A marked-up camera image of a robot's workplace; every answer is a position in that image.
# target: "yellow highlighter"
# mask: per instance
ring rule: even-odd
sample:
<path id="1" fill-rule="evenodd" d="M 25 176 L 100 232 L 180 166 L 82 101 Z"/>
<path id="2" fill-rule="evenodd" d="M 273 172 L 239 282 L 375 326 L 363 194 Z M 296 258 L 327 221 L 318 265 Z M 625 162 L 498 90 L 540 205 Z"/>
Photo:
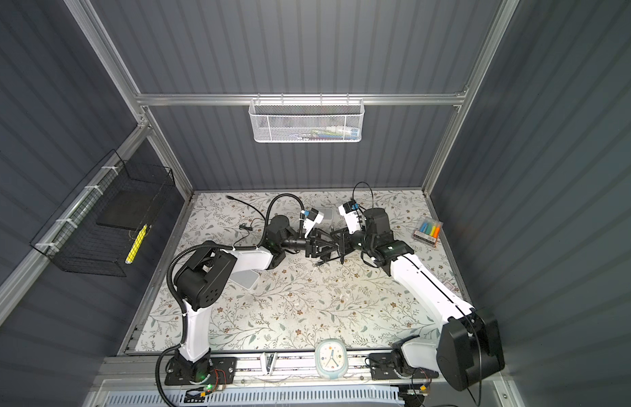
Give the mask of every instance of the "yellow highlighter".
<path id="1" fill-rule="evenodd" d="M 126 265 L 131 265 L 132 262 L 134 261 L 134 257 L 137 256 L 137 252 L 139 251 L 139 247 L 141 246 L 141 242 L 143 241 L 143 238 L 146 236 L 147 230 L 148 230 L 148 225 L 144 225 L 139 231 L 139 234 L 137 235 L 137 239 L 135 239 L 134 243 L 132 244 L 130 253 L 128 253 L 128 256 L 125 258 Z"/>

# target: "robotic arm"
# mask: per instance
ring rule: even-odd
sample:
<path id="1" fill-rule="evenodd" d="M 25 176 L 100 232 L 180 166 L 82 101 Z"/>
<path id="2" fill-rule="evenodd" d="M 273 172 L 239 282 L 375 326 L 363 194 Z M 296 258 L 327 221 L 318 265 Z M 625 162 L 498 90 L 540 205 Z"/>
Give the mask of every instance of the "robotic arm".
<path id="1" fill-rule="evenodd" d="M 339 207 L 347 227 L 338 231 L 318 229 L 315 225 L 322 221 L 322 215 L 314 209 L 303 210 L 300 232 L 291 228 L 286 216 L 273 217 L 264 230 L 261 247 L 230 249 L 206 242 L 209 248 L 196 250 L 173 279 L 187 311 L 186 335 L 171 360 L 172 369 L 179 369 L 181 376 L 193 384 L 215 382 L 209 348 L 211 307 L 231 274 L 275 268 L 285 251 L 293 249 L 319 258 L 316 265 L 338 258 L 342 262 L 345 255 L 360 250 L 363 262 L 381 267 L 415 296 L 433 318 L 440 339 L 435 344 L 411 337 L 396 344 L 395 351 L 409 368 L 439 371 L 459 391 L 502 370 L 505 362 L 493 315 L 474 310 L 437 280 L 411 247 L 395 240 L 384 209 L 371 208 L 362 216 L 357 210 L 353 200 Z"/>

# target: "clock face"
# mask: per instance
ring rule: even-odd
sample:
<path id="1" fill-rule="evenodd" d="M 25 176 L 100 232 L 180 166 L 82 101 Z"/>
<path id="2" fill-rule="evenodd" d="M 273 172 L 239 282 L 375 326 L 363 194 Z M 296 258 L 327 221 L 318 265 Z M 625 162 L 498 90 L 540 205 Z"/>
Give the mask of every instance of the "clock face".
<path id="1" fill-rule="evenodd" d="M 335 372 L 342 369 L 347 361 L 345 353 L 338 342 L 323 343 L 317 355 L 318 363 L 325 372 Z"/>

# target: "floral pattern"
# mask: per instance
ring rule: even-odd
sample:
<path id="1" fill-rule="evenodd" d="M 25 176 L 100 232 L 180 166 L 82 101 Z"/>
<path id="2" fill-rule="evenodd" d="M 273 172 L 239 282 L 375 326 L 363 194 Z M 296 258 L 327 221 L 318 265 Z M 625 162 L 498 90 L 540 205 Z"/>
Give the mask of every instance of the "floral pattern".
<path id="1" fill-rule="evenodd" d="M 337 207 L 349 200 L 350 191 L 294 192 L 306 208 L 331 208 L 332 221 L 320 227 L 343 227 Z M 262 232 L 258 213 L 231 195 L 259 208 L 264 214 L 276 193 L 202 193 L 198 196 L 180 244 L 176 250 L 205 240 L 230 244 L 246 236 L 241 223 L 254 225 L 253 232 L 239 245 L 254 245 Z M 422 262 L 452 291 L 459 290 L 449 261 L 441 246 L 432 247 L 412 238 L 422 216 L 430 212 L 421 191 L 376 191 L 374 205 L 386 210 L 395 238 L 404 240 Z M 357 191 L 355 198 L 365 207 L 372 205 L 369 191 Z M 290 199 L 279 199 L 271 216 L 285 214 L 296 228 L 299 207 Z M 287 254 L 274 270 L 264 270 L 251 290 L 228 283 L 212 310 L 210 343 L 213 350 L 310 349 L 324 338 L 339 338 L 350 348 L 390 346 L 410 335 L 435 339 L 439 332 L 413 296 L 381 269 L 363 264 L 359 252 L 347 256 L 341 265 L 331 261 L 315 267 L 317 259 L 303 253 Z M 179 306 L 164 284 L 143 327 L 136 350 L 160 351 L 179 342 Z"/>

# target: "marker set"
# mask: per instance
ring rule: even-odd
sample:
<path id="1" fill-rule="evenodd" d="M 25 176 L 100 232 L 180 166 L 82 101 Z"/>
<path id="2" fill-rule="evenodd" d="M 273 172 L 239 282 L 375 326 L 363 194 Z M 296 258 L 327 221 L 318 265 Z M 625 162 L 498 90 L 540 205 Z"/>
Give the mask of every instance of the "marker set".
<path id="1" fill-rule="evenodd" d="M 415 229 L 412 236 L 417 240 L 434 245 L 437 243 L 438 236 L 440 235 L 441 225 L 442 223 L 440 221 L 425 216 L 419 224 L 419 228 Z"/>

